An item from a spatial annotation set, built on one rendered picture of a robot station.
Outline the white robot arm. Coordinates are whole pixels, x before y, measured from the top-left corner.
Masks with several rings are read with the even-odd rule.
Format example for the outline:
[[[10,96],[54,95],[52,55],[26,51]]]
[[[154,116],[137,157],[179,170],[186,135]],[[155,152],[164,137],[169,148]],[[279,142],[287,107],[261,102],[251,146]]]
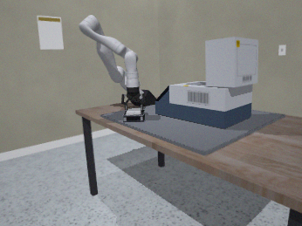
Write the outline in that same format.
[[[136,53],[132,52],[117,39],[105,36],[100,22],[94,15],[85,18],[79,24],[79,29],[86,36],[96,41],[97,53],[107,68],[113,82],[120,83],[125,90],[127,90],[127,87],[139,87],[141,82],[138,79],[136,65],[138,56]],[[113,52],[125,58],[127,71],[120,66],[116,66]]]

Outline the white benchtop thermal cycler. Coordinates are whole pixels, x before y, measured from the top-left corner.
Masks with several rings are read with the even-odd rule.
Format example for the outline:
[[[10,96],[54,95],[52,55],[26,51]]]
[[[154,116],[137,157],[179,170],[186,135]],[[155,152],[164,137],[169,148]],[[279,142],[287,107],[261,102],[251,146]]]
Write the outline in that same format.
[[[205,56],[206,81],[169,85],[155,101],[155,113],[220,128],[250,118],[258,40],[207,40]]]

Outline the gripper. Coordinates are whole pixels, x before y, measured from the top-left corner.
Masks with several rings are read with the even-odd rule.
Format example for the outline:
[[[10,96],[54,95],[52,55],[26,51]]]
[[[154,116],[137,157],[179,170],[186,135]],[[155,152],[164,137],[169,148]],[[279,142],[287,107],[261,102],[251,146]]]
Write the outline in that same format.
[[[124,98],[127,96],[128,100],[124,102]],[[140,96],[143,97],[143,102],[140,99]],[[141,103],[141,110],[143,109],[143,104],[146,103],[145,93],[140,94],[139,87],[127,87],[127,94],[122,94],[121,104],[125,105],[125,110],[127,111],[127,102],[128,101],[139,101]]]

